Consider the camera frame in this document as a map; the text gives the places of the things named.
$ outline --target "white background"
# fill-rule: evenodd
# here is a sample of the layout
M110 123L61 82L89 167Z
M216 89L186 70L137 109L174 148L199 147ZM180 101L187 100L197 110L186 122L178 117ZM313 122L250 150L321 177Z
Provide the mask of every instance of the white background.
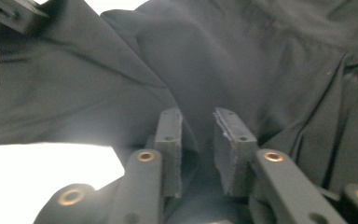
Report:
M100 14L114 8L132 10L144 1L86 2ZM111 147L69 144L1 146L0 224L31 224L58 189L73 183L87 183L99 189L123 173Z

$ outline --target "wrinkled fabric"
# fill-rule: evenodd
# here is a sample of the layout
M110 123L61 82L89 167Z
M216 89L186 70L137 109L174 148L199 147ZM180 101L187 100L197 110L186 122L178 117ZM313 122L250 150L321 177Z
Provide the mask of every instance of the wrinkled fabric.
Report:
M222 197L213 165L212 113L223 107L314 184L358 183L358 32L348 25L358 16L325 17L323 1L276 4L279 13L262 0L149 1L98 16L51 0L39 37L0 24L0 145L112 145L125 161L179 106L200 168L166 222L238 223L246 217Z

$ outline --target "bright light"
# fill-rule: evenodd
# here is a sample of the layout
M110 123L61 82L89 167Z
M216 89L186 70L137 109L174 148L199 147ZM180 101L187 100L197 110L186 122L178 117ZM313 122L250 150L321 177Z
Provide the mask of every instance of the bright light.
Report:
M89 0L97 12L135 9L144 0ZM58 189L86 183L99 189L124 170L111 147L34 144L0 147L0 224L31 224Z

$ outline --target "black fabric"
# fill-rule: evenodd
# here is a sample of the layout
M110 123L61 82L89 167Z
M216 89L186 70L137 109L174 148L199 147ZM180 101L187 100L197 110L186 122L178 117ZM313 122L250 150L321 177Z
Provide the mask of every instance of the black fabric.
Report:
M280 4L286 14L328 5ZM213 165L217 106L313 183L340 191L358 182L358 32L348 25L358 16L319 26L334 18L313 9L315 20L288 21L261 0L149 1L101 17L76 0L43 10L53 20L39 37L0 25L0 144L112 145L126 157L154 133L159 112L178 105L200 170L167 223L244 219L221 196Z

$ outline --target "black cloth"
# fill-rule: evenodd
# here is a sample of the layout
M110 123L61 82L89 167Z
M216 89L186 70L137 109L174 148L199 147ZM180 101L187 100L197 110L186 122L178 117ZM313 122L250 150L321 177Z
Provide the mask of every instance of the black cloth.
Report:
M0 145L112 145L124 161L177 105L200 170L167 223L237 223L213 166L219 106L340 192L358 182L358 7L347 2L156 0L98 16L51 0L39 37L0 24Z

